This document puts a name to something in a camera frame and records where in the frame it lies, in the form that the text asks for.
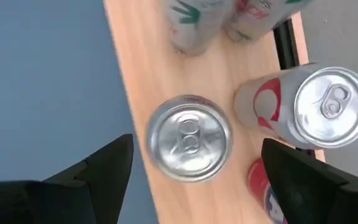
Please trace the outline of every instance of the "wooden table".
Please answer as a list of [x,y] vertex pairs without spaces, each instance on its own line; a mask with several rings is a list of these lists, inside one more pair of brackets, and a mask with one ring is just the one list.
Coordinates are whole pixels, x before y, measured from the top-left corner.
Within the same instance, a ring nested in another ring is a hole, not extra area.
[[[241,83],[279,71],[273,34],[254,45],[237,45],[221,33],[205,54],[186,57],[175,54],[169,44],[157,0],[105,0],[105,6],[160,223],[271,223],[245,182],[265,136],[244,129],[232,105]],[[233,127],[232,155],[207,182],[184,184],[166,177],[151,164],[146,151],[151,114],[164,101],[182,94],[213,100]]]

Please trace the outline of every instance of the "can with green leaf design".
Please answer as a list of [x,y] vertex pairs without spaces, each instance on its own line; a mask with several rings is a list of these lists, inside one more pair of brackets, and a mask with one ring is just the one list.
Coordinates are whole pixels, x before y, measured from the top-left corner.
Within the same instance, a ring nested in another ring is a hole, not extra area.
[[232,13],[233,0],[165,0],[169,37],[181,53],[199,55]]
[[235,42],[255,42],[311,0],[236,0],[226,34]]

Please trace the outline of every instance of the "red logo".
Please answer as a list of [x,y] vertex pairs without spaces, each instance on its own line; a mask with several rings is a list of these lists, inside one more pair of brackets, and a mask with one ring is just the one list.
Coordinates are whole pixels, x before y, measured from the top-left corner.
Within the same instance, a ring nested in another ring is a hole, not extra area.
[[273,130],[272,126],[269,124],[269,122],[262,116],[259,116],[255,109],[255,102],[256,98],[258,97],[259,93],[265,90],[272,90],[274,95],[277,99],[276,109],[274,111],[274,114],[271,118],[269,118],[269,121],[278,121],[278,117],[280,117],[280,108],[281,108],[281,83],[279,78],[271,79],[267,82],[265,82],[259,89],[256,91],[256,94],[254,96],[254,113],[256,117],[258,117],[258,124],[260,126],[269,128]]
[[237,12],[246,12],[250,15],[253,15],[257,19],[263,19],[269,15],[269,12],[272,7],[272,3],[269,1],[259,1],[259,5],[249,4],[249,0],[237,0],[236,11]]

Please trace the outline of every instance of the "can lid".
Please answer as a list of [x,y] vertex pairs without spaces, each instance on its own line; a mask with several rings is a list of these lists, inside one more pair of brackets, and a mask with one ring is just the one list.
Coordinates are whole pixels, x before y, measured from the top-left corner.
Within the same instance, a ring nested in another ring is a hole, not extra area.
[[155,116],[158,118],[149,124],[147,146],[164,173],[196,182],[221,169],[231,151],[231,128],[223,114],[206,105],[187,103]]
[[328,67],[314,72],[295,97],[300,134],[323,148],[345,146],[358,138],[358,75]]

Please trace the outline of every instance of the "white can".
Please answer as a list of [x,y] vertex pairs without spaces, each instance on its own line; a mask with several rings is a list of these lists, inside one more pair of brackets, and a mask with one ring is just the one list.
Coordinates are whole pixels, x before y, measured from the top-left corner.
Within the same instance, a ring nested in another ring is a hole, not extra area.
[[232,129],[218,105],[182,95],[156,109],[147,127],[147,149],[166,175],[184,182],[214,177],[231,153]]
[[166,0],[169,37],[187,55],[202,54],[232,12],[233,0]]
[[248,82],[234,109],[244,126],[302,149],[339,148],[358,138],[358,75],[308,64]]
[[225,25],[235,42],[253,42],[288,19],[311,0],[237,0],[235,13]]

